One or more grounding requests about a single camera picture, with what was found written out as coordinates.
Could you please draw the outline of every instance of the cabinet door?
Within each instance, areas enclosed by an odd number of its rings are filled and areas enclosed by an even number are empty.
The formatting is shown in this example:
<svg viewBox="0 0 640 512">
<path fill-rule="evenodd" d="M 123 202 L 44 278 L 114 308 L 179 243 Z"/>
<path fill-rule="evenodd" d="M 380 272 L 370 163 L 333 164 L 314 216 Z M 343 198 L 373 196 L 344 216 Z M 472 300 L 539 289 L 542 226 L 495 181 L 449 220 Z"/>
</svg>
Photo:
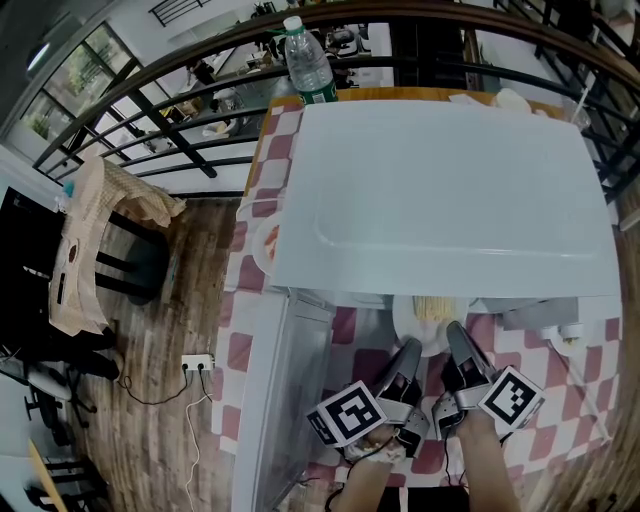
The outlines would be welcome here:
<svg viewBox="0 0 640 512">
<path fill-rule="evenodd" d="M 242 405 L 232 511 L 268 511 L 305 470 L 320 402 L 333 311 L 267 293 L 256 324 Z"/>
</svg>

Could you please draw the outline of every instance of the checkered tablecloth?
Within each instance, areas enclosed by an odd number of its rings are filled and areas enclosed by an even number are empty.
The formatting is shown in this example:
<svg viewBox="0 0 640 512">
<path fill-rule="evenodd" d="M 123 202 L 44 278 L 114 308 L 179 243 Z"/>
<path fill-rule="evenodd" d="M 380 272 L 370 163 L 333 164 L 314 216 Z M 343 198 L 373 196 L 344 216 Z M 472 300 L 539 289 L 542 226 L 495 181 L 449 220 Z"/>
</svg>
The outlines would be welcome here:
<svg viewBox="0 0 640 512">
<path fill-rule="evenodd" d="M 302 113 L 299 106 L 286 105 L 274 107 L 268 116 L 231 244 L 216 349 L 212 430 L 220 449 L 234 454 L 256 312 L 268 287 L 268 278 L 251 255 L 251 240 L 260 223 L 282 207 Z M 470 315 L 467 328 L 496 367 L 513 365 L 545 389 L 546 402 L 540 411 L 505 445 L 512 478 L 562 464 L 603 444 L 596 417 L 610 430 L 620 367 L 618 318 L 586 327 L 588 348 L 571 361 L 574 375 L 583 382 L 574 380 L 568 361 L 533 331 L 505 331 L 493 315 Z M 358 379 L 367 383 L 387 362 L 394 340 L 389 311 L 338 308 L 325 396 Z M 443 392 L 440 371 L 447 357 L 443 353 L 423 358 L 419 367 L 425 390 L 422 409 L 429 417 L 431 406 Z M 448 452 L 449 472 L 457 482 L 463 465 L 456 438 L 448 441 Z M 312 459 L 311 476 L 345 479 L 346 465 L 334 450 L 323 450 Z M 431 487 L 445 482 L 443 444 L 427 440 L 417 458 L 394 468 L 390 485 Z"/>
</svg>

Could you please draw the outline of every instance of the beige cloth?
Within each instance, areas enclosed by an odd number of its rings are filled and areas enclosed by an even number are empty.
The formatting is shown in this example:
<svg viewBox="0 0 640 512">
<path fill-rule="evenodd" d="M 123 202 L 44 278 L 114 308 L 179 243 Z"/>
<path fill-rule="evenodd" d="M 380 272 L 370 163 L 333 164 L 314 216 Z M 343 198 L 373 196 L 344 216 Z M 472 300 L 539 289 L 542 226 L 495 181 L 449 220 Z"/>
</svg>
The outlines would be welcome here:
<svg viewBox="0 0 640 512">
<path fill-rule="evenodd" d="M 49 290 L 49 321 L 70 336 L 101 333 L 107 325 L 96 296 L 96 257 L 109 216 L 122 200 L 138 218 L 163 227 L 186 207 L 108 160 L 96 157 L 78 169 Z"/>
</svg>

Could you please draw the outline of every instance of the water bottle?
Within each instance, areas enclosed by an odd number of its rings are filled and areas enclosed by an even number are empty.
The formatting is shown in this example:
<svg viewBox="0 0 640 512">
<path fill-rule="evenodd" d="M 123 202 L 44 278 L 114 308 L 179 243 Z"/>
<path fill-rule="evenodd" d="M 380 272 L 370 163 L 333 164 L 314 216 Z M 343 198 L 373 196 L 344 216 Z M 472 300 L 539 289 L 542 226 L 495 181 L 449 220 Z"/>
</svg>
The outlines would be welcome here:
<svg viewBox="0 0 640 512">
<path fill-rule="evenodd" d="M 287 67 L 302 102 L 310 105 L 338 101 L 331 66 L 320 43 L 305 30 L 300 16 L 284 20 L 284 27 Z"/>
</svg>

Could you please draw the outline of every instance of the food on plate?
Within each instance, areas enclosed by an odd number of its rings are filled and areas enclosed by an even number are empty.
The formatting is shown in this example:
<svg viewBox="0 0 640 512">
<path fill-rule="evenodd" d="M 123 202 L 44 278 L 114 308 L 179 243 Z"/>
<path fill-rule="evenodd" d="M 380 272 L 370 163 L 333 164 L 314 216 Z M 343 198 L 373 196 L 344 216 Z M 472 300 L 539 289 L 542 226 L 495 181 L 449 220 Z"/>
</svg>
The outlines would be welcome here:
<svg viewBox="0 0 640 512">
<path fill-rule="evenodd" d="M 264 248 L 267 251 L 267 256 L 271 261 L 276 257 L 276 243 L 278 242 L 278 233 L 280 231 L 280 226 L 276 226 L 271 230 L 269 236 L 264 241 Z"/>
<path fill-rule="evenodd" d="M 455 299 L 451 297 L 414 297 L 413 312 L 418 320 L 442 322 L 455 317 Z"/>
</svg>

